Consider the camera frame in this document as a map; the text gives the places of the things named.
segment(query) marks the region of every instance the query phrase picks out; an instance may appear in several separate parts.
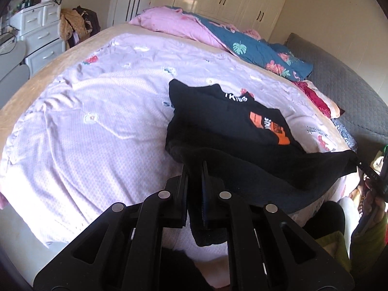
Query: person's leg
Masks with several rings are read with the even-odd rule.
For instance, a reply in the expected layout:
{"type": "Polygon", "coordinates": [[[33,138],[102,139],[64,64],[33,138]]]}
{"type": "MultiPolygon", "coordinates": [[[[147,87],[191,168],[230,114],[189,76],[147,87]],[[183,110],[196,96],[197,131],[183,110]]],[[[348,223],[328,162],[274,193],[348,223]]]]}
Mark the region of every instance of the person's leg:
{"type": "Polygon", "coordinates": [[[339,205],[342,207],[345,213],[345,245],[348,250],[348,255],[350,255],[350,241],[352,238],[352,233],[356,229],[359,221],[360,214],[358,213],[357,207],[354,205],[353,200],[349,197],[344,197],[338,201],[339,205]]]}
{"type": "Polygon", "coordinates": [[[344,234],[345,214],[342,207],[334,201],[325,202],[318,212],[307,221],[303,229],[313,239],[320,239],[337,231],[344,234]]]}

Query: black bag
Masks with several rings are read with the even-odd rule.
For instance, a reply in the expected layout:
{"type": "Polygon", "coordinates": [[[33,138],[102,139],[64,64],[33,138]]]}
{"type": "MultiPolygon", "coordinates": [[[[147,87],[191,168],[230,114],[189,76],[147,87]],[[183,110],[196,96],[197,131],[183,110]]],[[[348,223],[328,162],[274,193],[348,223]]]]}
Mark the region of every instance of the black bag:
{"type": "Polygon", "coordinates": [[[91,37],[101,31],[96,12],[89,9],[84,9],[79,5],[75,8],[75,10],[78,12],[79,15],[82,16],[85,21],[89,21],[92,24],[92,32],[90,33],[91,37]]]}

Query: drawer handle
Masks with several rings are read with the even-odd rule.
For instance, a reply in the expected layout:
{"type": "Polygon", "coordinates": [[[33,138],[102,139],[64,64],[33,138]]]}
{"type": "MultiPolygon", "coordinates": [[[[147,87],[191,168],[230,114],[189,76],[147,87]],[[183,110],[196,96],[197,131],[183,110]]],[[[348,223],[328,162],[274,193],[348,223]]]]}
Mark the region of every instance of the drawer handle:
{"type": "Polygon", "coordinates": [[[47,59],[48,57],[51,57],[53,54],[54,54],[54,52],[52,51],[51,54],[49,54],[49,55],[46,56],[46,57],[43,57],[42,59],[47,59]]]}
{"type": "Polygon", "coordinates": [[[42,38],[47,37],[49,34],[50,33],[48,32],[46,35],[38,37],[38,39],[41,40],[42,38]]]}

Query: green garment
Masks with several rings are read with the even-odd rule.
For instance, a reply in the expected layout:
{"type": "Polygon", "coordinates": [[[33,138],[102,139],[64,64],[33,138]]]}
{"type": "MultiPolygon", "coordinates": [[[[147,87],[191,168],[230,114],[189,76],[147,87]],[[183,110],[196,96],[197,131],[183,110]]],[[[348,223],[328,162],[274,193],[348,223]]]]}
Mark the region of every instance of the green garment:
{"type": "Polygon", "coordinates": [[[318,240],[336,261],[344,267],[353,278],[357,279],[366,274],[379,258],[385,247],[385,233],[387,231],[387,216],[363,236],[352,237],[350,258],[345,246],[345,238],[340,231],[326,235],[318,240]]]}

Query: monstera leaf print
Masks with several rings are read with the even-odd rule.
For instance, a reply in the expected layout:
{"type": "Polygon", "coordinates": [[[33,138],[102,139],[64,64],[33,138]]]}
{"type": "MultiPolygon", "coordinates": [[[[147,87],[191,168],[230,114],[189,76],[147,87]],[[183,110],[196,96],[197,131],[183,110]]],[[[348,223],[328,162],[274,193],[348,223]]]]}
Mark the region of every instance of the monstera leaf print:
{"type": "Polygon", "coordinates": [[[241,44],[241,41],[240,43],[237,43],[235,42],[233,44],[233,51],[238,54],[238,55],[242,55],[243,53],[246,53],[246,46],[245,45],[242,45],[241,44]]]}

